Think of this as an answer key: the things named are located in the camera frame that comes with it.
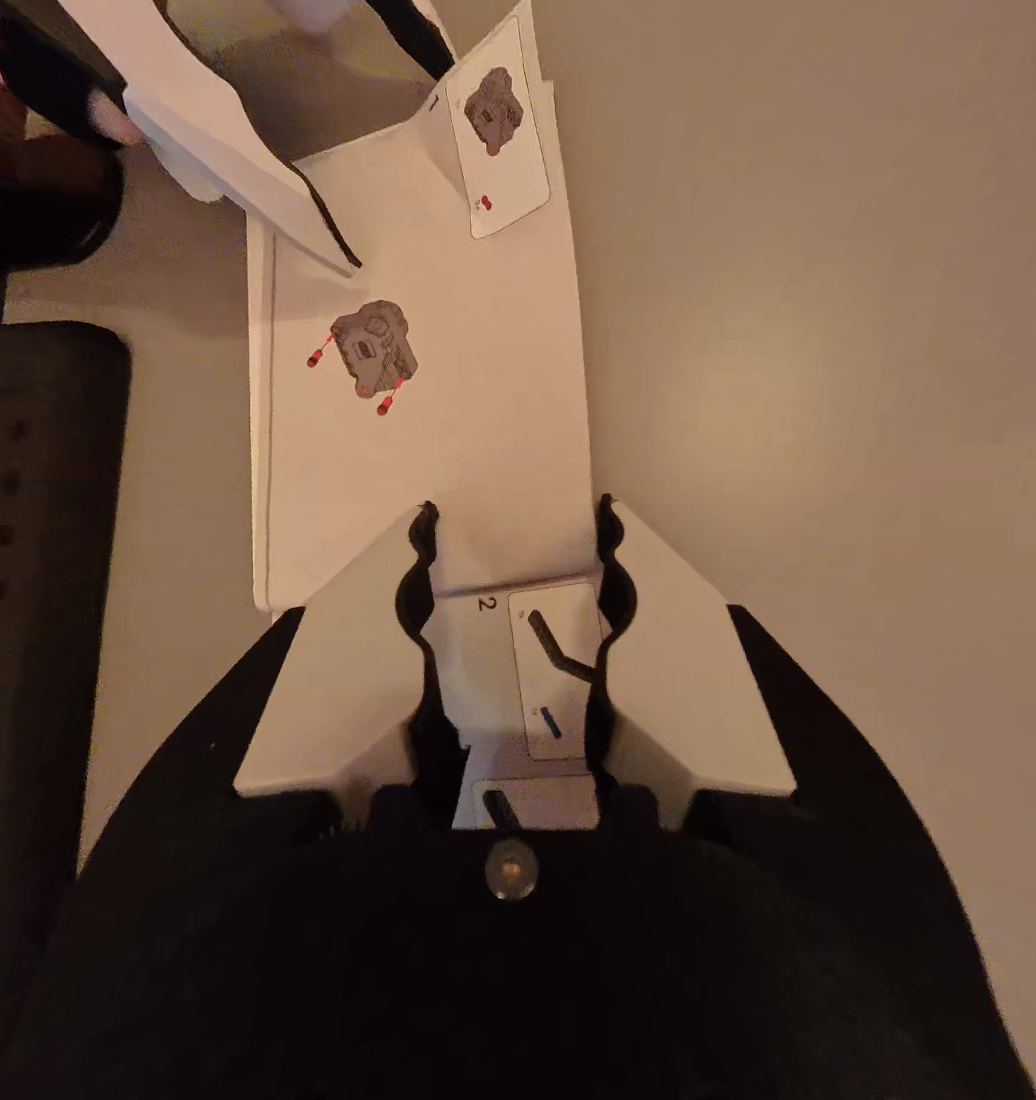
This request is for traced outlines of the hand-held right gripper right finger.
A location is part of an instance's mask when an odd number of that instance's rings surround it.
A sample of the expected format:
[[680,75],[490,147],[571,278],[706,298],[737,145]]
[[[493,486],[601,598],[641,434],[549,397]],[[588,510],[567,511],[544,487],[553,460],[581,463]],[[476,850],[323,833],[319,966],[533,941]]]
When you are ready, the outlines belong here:
[[597,607],[608,626],[585,714],[598,809],[625,788],[680,831],[704,792],[785,799],[786,759],[727,600],[621,501],[596,509]]

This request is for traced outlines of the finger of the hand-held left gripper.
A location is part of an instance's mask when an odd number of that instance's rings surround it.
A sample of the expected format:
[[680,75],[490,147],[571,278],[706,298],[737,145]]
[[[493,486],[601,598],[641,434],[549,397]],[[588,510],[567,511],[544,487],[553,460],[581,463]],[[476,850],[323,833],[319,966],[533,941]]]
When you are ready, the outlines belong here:
[[151,1],[64,1],[125,82],[146,139],[316,261],[351,278],[362,262],[304,173],[262,141],[236,90],[208,68]]
[[440,19],[428,2],[366,1],[397,45],[434,82],[441,81],[456,64]]

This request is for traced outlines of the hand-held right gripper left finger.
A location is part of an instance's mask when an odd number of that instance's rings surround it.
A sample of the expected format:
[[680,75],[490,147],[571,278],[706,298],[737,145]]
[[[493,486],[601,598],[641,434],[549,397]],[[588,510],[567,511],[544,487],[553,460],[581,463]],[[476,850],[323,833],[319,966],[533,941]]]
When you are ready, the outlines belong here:
[[439,509],[408,510],[305,602],[234,778],[247,799],[320,792],[348,824],[385,787],[409,787],[448,831],[469,765],[447,717],[425,627]]

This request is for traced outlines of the toy truck instruction booklet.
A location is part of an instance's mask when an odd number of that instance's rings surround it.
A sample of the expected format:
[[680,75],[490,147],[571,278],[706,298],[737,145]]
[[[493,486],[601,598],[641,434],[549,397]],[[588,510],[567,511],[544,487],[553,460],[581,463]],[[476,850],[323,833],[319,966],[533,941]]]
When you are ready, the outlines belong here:
[[434,595],[586,572],[578,273],[531,3],[410,119],[304,172],[363,265],[335,274],[247,215],[256,606],[304,607],[425,502]]

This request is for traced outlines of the grey desk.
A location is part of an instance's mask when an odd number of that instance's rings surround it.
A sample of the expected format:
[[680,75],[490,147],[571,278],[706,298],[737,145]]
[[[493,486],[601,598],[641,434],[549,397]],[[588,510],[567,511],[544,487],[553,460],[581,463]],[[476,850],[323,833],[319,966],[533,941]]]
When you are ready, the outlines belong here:
[[[595,492],[844,710],[932,831],[1036,1086],[1036,2],[533,2]],[[302,158],[429,87],[370,11],[168,2]],[[5,320],[133,375],[79,862],[265,628],[244,219],[126,155],[107,244]]]

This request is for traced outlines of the person's left hand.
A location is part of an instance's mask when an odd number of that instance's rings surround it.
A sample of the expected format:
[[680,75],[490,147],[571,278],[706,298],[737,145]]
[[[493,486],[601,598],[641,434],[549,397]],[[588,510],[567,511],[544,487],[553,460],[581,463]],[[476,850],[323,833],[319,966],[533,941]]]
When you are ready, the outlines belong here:
[[120,147],[144,143],[144,134],[125,111],[103,90],[95,88],[87,97],[87,119],[93,131]]

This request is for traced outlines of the person's black shoe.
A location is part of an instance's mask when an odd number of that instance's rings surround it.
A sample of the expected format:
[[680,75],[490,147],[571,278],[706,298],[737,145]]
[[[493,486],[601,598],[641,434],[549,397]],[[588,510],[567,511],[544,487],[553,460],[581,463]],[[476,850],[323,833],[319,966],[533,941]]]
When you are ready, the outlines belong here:
[[114,152],[51,136],[0,144],[0,270],[60,268],[93,255],[122,211]]

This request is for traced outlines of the black dotted mat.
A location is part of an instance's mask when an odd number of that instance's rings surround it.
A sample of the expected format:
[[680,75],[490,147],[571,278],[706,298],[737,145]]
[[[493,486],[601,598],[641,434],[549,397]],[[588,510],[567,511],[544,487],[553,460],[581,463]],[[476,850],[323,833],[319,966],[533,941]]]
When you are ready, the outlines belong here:
[[0,1050],[74,877],[132,360],[0,324]]

